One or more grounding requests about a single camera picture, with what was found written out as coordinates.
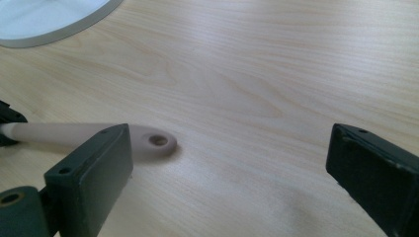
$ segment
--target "white round object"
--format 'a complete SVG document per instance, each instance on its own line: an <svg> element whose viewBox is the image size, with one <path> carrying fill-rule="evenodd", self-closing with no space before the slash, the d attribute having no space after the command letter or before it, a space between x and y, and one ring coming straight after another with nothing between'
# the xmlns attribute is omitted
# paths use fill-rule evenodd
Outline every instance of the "white round object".
<svg viewBox="0 0 419 237"><path fill-rule="evenodd" d="M57 40L99 22L123 0L1 0L0 45L30 47Z"/></svg>

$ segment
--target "wooden table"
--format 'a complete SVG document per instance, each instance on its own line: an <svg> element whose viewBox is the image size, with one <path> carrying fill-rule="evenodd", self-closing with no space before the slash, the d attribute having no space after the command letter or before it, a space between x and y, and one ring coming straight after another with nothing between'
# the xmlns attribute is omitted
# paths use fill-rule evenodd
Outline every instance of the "wooden table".
<svg viewBox="0 0 419 237"><path fill-rule="evenodd" d="M49 45L0 48L0 99L36 122L177 136L134 157L100 236L384 236L326 173L333 123L419 154L417 1L125 0ZM0 190L70 151L0 149Z"/></svg>

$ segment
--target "beige plastic arm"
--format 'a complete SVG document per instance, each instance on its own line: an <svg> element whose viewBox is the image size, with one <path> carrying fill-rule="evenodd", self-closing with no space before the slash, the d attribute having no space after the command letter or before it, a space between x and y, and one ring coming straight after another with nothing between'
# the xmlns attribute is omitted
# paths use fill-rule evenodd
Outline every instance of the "beige plastic arm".
<svg viewBox="0 0 419 237"><path fill-rule="evenodd" d="M94 134L114 123L6 123L0 133L16 141L41 142L78 147ZM129 125L133 156L167 156L177 146L176 138L165 131Z"/></svg>

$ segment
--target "light wood grain surface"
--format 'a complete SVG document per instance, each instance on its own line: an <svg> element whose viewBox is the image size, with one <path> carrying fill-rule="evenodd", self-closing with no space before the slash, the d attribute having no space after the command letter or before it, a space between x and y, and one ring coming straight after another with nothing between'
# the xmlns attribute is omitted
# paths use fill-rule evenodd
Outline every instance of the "light wood grain surface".
<svg viewBox="0 0 419 237"><path fill-rule="evenodd" d="M334 122L419 155L417 1L125 0L53 44L0 48L0 99L36 122L177 136L134 157L100 236L384 236L325 171ZM70 151L0 149L0 190Z"/></svg>

